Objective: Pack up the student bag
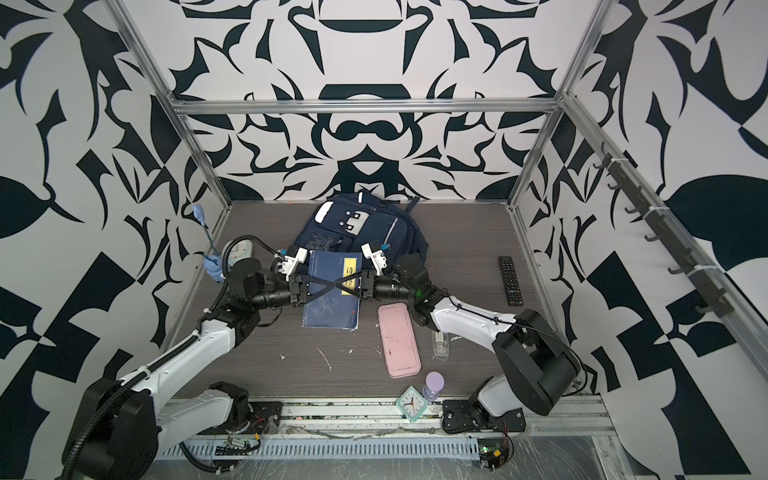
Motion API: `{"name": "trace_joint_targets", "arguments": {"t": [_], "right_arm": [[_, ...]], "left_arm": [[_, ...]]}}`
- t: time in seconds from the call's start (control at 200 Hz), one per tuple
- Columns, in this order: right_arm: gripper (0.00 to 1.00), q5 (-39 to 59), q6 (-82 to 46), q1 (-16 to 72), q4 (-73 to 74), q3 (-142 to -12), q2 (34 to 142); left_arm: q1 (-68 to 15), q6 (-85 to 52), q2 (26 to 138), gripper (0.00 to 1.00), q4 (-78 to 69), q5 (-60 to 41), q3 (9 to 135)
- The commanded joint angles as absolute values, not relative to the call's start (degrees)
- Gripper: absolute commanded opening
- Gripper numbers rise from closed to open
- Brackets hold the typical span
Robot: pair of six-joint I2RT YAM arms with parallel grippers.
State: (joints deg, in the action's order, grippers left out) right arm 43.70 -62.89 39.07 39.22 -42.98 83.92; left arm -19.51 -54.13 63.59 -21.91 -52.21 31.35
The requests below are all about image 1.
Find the blue book yellow label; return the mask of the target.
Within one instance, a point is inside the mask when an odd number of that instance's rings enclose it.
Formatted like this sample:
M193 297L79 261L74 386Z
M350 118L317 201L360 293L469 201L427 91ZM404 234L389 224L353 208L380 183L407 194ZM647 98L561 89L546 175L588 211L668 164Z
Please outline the blue book yellow label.
M335 283L358 273L362 254L315 250L310 256L308 303L304 305L302 326L312 329L355 330L359 321L360 299L353 294L357 279L350 278L340 289Z

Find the navy blue student backpack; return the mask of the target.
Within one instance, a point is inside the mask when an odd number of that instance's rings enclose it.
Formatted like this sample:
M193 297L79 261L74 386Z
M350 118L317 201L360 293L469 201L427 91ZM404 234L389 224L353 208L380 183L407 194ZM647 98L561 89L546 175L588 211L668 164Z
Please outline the navy blue student backpack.
M427 259L428 243L411 217L419 200L405 208L367 191L341 193L322 203L297 235L293 244L309 251L359 253L367 243L386 245L389 263L408 254Z

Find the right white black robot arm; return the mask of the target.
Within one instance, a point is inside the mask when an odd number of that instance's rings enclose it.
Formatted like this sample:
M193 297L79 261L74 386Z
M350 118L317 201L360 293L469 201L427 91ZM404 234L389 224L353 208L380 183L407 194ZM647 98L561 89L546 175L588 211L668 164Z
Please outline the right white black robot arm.
M363 269L334 285L361 299L403 302L419 325L491 351L514 398L536 414L549 414L583 371L580 357L538 312L504 314L466 303L433 284L417 255L401 257L389 274Z

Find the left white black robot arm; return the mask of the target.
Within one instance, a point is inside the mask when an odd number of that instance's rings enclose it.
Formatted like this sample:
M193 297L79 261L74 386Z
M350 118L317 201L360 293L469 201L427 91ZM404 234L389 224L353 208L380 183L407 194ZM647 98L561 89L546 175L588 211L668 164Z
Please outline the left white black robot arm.
M244 388L220 381L190 400L172 399L260 327L262 311L303 306L342 283L301 273L277 275L255 258L236 262L191 334L135 371L99 379L86 389L62 454L62 478L139 479L158 454L200 432L248 429L254 415Z

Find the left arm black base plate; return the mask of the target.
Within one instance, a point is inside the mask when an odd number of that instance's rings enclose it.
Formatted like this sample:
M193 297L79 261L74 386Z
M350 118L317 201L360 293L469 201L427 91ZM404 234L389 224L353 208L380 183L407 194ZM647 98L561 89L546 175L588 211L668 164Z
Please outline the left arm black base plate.
M251 401L243 434L277 433L282 421L283 406L281 401Z

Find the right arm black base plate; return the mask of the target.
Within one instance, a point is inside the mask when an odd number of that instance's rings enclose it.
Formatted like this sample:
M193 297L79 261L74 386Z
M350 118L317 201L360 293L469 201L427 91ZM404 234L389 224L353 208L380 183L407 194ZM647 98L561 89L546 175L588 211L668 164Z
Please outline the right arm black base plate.
M444 400L442 402L441 428L447 434L469 432L521 433L527 428L522 409L494 417L479 402L469 400Z

